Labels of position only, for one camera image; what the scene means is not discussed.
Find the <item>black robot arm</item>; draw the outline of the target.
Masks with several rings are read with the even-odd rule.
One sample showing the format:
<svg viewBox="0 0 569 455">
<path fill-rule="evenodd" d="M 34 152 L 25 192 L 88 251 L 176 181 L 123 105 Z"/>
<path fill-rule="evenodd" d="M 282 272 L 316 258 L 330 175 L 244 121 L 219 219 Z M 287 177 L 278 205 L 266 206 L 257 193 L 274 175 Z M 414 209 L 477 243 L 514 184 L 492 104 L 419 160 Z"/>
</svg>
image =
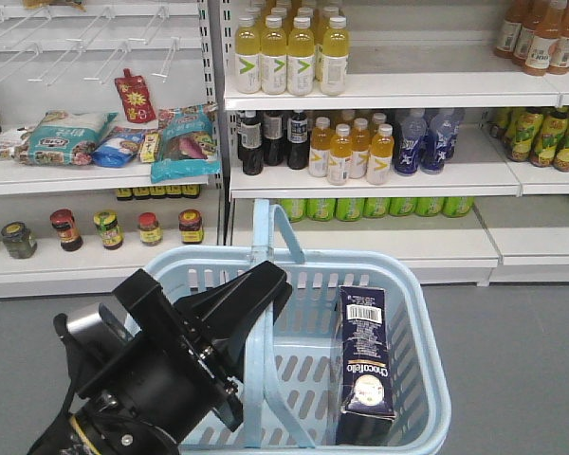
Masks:
<svg viewBox="0 0 569 455">
<path fill-rule="evenodd" d="M 175 301 L 138 270 L 114 292 L 137 333 L 103 306 L 87 318 L 57 315 L 70 384 L 31 452 L 175 454 L 209 413 L 237 429 L 248 334 L 267 308 L 281 312 L 291 292 L 285 272 L 268 261 Z"/>
</svg>

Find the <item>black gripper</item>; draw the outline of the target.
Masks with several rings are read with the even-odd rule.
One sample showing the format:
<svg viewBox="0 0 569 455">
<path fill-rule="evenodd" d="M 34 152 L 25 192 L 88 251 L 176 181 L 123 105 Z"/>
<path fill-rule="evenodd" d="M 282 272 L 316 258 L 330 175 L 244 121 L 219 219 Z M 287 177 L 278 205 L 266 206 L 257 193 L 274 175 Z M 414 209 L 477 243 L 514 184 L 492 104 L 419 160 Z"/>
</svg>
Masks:
<svg viewBox="0 0 569 455">
<path fill-rule="evenodd" d="M 175 446 L 210 412 L 237 428 L 243 406 L 234 382 L 248 334 L 269 305 L 278 317 L 291 293 L 270 261 L 176 302 L 137 271 L 115 295 L 139 331 L 85 383 L 78 432 L 95 446 Z"/>
</svg>

